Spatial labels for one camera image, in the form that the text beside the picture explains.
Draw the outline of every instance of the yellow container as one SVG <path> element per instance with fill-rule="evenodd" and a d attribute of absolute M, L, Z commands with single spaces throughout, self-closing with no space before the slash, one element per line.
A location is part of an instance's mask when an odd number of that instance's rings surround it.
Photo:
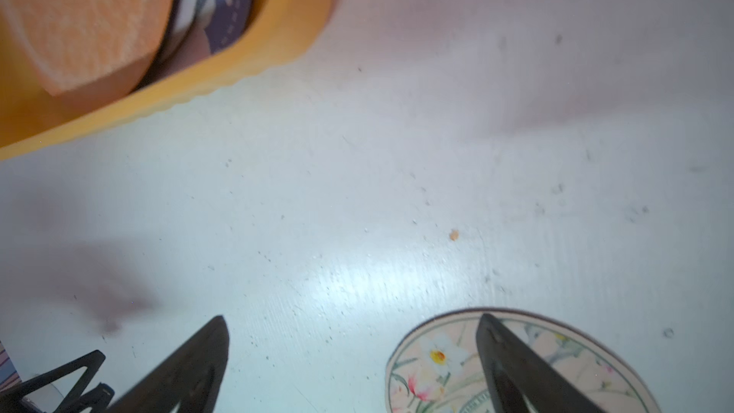
<path fill-rule="evenodd" d="M 130 122 L 294 60 L 316 40 L 330 9 L 331 0 L 254 0 L 250 25 L 234 45 L 85 115 L 41 88 L 0 19 L 0 160 Z"/>

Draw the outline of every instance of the striped fabric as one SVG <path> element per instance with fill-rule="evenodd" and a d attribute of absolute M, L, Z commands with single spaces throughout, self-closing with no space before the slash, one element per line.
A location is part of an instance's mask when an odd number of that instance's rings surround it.
<path fill-rule="evenodd" d="M 19 384 L 21 377 L 15 371 L 13 363 L 10 362 L 10 356 L 7 355 L 5 348 L 0 343 L 0 391 L 11 386 Z"/>

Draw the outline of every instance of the floral saucer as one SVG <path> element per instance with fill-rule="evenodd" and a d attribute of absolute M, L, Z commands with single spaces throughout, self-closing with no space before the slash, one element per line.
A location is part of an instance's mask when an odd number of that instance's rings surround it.
<path fill-rule="evenodd" d="M 637 374 L 601 344 L 564 324 L 510 309 L 455 312 L 410 332 L 388 363 L 385 389 L 390 413 L 494 411 L 475 341 L 485 312 L 501 320 L 604 411 L 660 413 Z"/>

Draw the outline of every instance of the white floor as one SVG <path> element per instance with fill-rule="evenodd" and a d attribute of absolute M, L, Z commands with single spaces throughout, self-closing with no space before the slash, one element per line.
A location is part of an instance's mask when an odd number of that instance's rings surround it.
<path fill-rule="evenodd" d="M 288 67 L 0 163 L 0 339 L 121 394 L 223 314 L 218 411 L 375 413 L 413 326 L 517 307 L 727 411 L 733 150 L 734 0 L 338 0 Z"/>

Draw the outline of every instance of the white flower pattern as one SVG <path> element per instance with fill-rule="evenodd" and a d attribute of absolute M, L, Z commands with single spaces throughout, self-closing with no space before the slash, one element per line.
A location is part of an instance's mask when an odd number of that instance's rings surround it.
<path fill-rule="evenodd" d="M 438 334 L 433 339 L 421 337 L 418 344 L 428 366 L 444 378 L 449 373 L 461 373 L 463 363 L 469 357 L 468 351 L 457 346 L 446 334 Z"/>

